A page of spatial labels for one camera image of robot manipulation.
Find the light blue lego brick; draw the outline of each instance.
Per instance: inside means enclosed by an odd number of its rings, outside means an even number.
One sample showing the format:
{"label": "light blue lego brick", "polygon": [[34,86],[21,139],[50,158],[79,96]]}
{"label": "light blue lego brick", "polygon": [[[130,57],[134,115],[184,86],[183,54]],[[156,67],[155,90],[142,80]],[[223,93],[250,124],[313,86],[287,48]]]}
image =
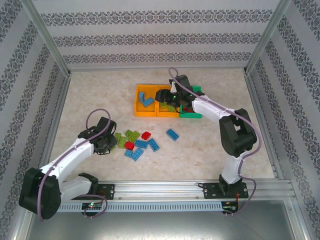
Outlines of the light blue lego brick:
{"label": "light blue lego brick", "polygon": [[145,93],[143,91],[139,93],[139,101],[141,103],[145,101]]}
{"label": "light blue lego brick", "polygon": [[126,157],[128,157],[128,158],[131,158],[132,153],[133,153],[133,152],[132,152],[131,150],[128,150],[128,149],[127,149],[127,150],[125,151],[124,155],[125,155]]}
{"label": "light blue lego brick", "polygon": [[135,152],[131,155],[131,158],[136,162],[143,153],[144,151],[141,148],[137,148]]}
{"label": "light blue lego brick", "polygon": [[176,141],[179,138],[179,135],[175,133],[171,128],[166,131],[166,134],[173,140]]}
{"label": "light blue lego brick", "polygon": [[142,149],[147,149],[148,147],[148,142],[147,141],[141,141],[141,140],[136,140],[134,145],[138,148]]}
{"label": "light blue lego brick", "polygon": [[149,97],[147,100],[144,100],[144,102],[142,103],[143,106],[146,108],[149,105],[151,105],[155,100],[152,97]]}
{"label": "light blue lego brick", "polygon": [[152,148],[152,151],[154,151],[154,152],[156,152],[156,151],[158,151],[160,149],[158,144],[156,143],[156,141],[153,138],[151,138],[148,141],[148,144],[150,145],[150,147]]}

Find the orange bin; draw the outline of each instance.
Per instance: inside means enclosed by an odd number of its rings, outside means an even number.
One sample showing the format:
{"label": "orange bin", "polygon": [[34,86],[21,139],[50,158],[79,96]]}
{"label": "orange bin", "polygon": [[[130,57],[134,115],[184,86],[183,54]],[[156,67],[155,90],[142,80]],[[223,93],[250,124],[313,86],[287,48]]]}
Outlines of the orange bin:
{"label": "orange bin", "polygon": [[156,92],[161,89],[171,89],[171,85],[152,85],[152,84],[138,84],[135,91],[134,100],[134,115],[136,117],[171,117],[178,118],[178,112],[170,112],[168,107],[160,107],[159,102],[154,102],[148,107],[144,107],[139,101],[139,93],[144,92],[144,98],[156,97]]}

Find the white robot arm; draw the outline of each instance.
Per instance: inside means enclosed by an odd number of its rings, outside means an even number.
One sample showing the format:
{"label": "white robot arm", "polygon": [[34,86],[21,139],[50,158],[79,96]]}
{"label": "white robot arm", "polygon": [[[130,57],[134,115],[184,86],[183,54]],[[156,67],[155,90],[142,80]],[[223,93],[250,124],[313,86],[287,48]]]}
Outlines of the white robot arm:
{"label": "white robot arm", "polygon": [[183,105],[188,110],[202,114],[210,120],[219,123],[221,143],[224,150],[228,153],[225,158],[224,169],[219,176],[219,188],[224,195],[227,195],[228,192],[230,193],[232,189],[241,184],[242,178],[238,173],[240,164],[245,155],[250,153],[253,144],[257,142],[257,136],[253,128],[231,113],[235,113],[251,122],[248,112],[244,109],[234,110],[228,108],[226,110],[222,105],[217,103],[217,106],[211,104],[213,101],[203,92],[197,92],[196,94],[200,98],[196,97],[180,87],[175,81],[192,91],[187,76],[180,75],[176,76],[174,81],[172,79],[169,80],[171,90],[159,90],[156,93],[155,99],[158,102],[165,102],[175,108]]}
{"label": "white robot arm", "polygon": [[[202,97],[210,100],[206,95],[203,95]],[[230,116],[230,113],[222,111],[214,105],[209,104],[207,101],[203,101],[197,97],[192,101],[192,108],[195,113],[201,114],[216,123],[219,123],[219,120],[222,119],[222,117]],[[230,108],[228,110],[231,112],[235,111],[234,109]],[[248,153],[248,151],[244,151],[238,157],[233,155],[226,156],[225,165],[221,176],[228,184],[235,184],[240,180],[240,176],[238,174],[239,165],[242,158]]]}
{"label": "white robot arm", "polygon": [[[75,142],[60,156],[40,169],[30,168],[23,179],[19,205],[29,211],[37,214],[37,201],[39,185],[44,179],[45,174],[48,177],[44,180],[41,194],[41,216],[44,219],[51,218],[58,210],[61,203],[65,203],[80,195],[95,195],[98,191],[98,179],[87,173],[80,173],[76,178],[65,181],[66,177],[86,158],[92,154],[105,155],[110,153],[113,146],[117,144],[114,137],[117,124],[101,117],[97,126],[82,131]],[[70,149],[69,154],[61,159]]]}

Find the patterned wallpaper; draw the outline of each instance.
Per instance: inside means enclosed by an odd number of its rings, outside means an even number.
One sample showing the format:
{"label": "patterned wallpaper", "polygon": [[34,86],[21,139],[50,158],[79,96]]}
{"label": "patterned wallpaper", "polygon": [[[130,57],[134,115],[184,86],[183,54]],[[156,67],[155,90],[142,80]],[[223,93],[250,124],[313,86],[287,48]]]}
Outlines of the patterned wallpaper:
{"label": "patterned wallpaper", "polygon": [[279,0],[35,0],[68,67],[244,67]]}
{"label": "patterned wallpaper", "polygon": [[16,217],[23,177],[38,168],[64,75],[18,0],[0,3],[0,240]]}
{"label": "patterned wallpaper", "polygon": [[281,170],[320,239],[320,4],[293,0],[251,73]]}

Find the green tray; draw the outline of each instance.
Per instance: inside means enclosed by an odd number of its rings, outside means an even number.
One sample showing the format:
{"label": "green tray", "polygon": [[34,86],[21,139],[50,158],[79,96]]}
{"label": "green tray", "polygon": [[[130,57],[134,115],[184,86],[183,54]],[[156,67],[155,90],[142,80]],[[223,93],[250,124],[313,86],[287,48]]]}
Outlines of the green tray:
{"label": "green tray", "polygon": [[[201,92],[201,86],[192,86],[194,92]],[[189,118],[189,119],[201,119],[202,115],[200,113],[195,112],[185,112],[183,111],[182,105],[180,105],[180,114],[179,118]]]}

